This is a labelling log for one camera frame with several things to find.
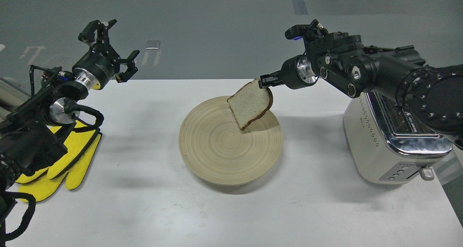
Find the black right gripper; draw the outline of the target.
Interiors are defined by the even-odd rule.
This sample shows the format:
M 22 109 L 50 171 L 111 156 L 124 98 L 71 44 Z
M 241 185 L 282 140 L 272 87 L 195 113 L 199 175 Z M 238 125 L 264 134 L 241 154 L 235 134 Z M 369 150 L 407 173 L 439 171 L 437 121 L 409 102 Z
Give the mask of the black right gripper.
M 260 76 L 259 88 L 269 88 L 285 84 L 290 89 L 313 86 L 319 77 L 311 69 L 311 62 L 306 55 L 297 55 L 286 60 L 280 71 Z

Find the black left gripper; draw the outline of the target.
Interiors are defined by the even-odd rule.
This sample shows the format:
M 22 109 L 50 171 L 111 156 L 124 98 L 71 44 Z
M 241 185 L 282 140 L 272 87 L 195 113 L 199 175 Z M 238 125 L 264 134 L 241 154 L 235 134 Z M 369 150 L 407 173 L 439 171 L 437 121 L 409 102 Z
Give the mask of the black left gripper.
M 120 59 L 109 42 L 109 29 L 116 23 L 116 19 L 110 20 L 107 26 L 98 20 L 91 21 L 78 35 L 79 41 L 86 43 L 90 49 L 72 67 L 72 73 L 75 81 L 87 90 L 103 89 L 114 76 L 118 83 L 127 82 L 138 71 L 135 58 L 140 51 L 134 50 L 127 59 Z M 120 71 L 121 65 L 126 66 L 125 71 Z

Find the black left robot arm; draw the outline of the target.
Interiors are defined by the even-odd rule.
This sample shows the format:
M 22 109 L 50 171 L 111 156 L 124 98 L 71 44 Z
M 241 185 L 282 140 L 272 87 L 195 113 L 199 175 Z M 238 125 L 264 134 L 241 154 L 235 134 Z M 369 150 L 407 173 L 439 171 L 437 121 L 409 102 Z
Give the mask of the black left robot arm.
M 99 130 L 102 113 L 78 103 L 90 89 L 103 89 L 113 77 L 127 82 L 138 71 L 139 50 L 123 59 L 110 44 L 109 30 L 116 23 L 88 23 L 78 39 L 89 50 L 71 71 L 31 65 L 30 98 L 1 122 L 2 247 L 25 232 L 37 202 L 32 194 L 8 189 L 21 175 L 32 176 L 63 157 L 68 152 L 64 142 L 72 132 Z

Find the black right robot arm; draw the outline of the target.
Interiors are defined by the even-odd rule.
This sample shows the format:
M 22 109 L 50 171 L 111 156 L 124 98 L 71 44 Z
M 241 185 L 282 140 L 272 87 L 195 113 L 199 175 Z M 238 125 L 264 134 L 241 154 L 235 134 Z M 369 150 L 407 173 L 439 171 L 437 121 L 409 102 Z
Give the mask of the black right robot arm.
M 261 89 L 301 89 L 323 78 L 351 98 L 374 91 L 462 148 L 462 65 L 430 67 L 413 46 L 364 46 L 359 35 L 330 33 L 318 20 L 292 26 L 285 37 L 302 39 L 305 53 L 262 75 Z

